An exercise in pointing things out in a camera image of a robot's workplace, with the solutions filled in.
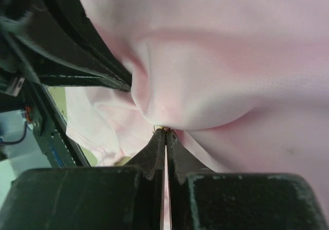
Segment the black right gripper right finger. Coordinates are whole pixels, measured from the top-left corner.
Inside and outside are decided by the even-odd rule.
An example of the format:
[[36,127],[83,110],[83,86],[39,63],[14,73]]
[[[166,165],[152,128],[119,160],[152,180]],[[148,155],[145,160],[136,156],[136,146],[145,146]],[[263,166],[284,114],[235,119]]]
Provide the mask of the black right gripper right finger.
[[328,229],[318,200],[290,173],[216,173],[167,132],[172,229]]

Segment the black metal base frame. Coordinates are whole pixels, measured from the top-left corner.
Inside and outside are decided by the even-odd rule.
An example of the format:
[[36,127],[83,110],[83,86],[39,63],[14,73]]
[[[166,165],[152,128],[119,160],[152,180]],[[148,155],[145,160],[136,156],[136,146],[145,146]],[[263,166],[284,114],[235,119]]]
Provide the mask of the black metal base frame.
[[43,85],[26,82],[20,92],[27,120],[41,152],[53,168],[89,167],[80,146],[66,135],[66,120]]

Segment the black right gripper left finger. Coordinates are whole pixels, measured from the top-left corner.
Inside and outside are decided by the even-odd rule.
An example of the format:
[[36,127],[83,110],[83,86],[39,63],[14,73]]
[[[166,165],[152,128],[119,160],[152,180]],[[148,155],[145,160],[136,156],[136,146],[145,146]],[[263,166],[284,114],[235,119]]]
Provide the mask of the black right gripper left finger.
[[163,229],[166,132],[117,167],[31,169],[12,184],[1,229]]

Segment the pink garment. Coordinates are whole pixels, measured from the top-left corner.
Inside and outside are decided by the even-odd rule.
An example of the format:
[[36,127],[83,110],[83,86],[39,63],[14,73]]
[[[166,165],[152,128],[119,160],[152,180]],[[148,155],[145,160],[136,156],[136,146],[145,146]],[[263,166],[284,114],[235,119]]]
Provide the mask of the pink garment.
[[216,172],[304,177],[328,214],[328,0],[80,0],[129,93],[68,87],[67,135],[100,166],[155,126]]

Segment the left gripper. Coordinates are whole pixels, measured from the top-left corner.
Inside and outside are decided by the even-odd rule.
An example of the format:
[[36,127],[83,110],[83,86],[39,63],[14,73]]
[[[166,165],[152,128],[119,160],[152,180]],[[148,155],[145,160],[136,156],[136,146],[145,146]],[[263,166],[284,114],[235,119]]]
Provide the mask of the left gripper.
[[1,93],[25,81],[128,92],[132,74],[108,49],[79,0],[1,0]]

